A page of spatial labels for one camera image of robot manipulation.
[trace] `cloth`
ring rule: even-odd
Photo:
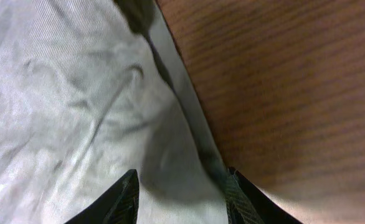
[[[128,169],[137,223],[227,223],[222,161],[153,7],[143,35],[111,0],[0,0],[0,223],[64,223]]]

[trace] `wooden table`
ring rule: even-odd
[[[229,166],[305,223],[365,223],[365,0],[158,0]]]

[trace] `gray fabric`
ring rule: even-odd
[[[146,37],[130,25],[109,0],[0,0],[0,223],[66,222],[128,169],[138,223],[227,223],[202,163],[224,167],[161,14]]]

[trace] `wood grain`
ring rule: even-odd
[[[365,0],[158,0],[225,162],[305,223],[365,223]]]

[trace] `wrinkled cloth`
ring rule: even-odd
[[[128,169],[137,223],[227,223],[173,77],[112,1],[0,0],[0,223],[64,223]]]

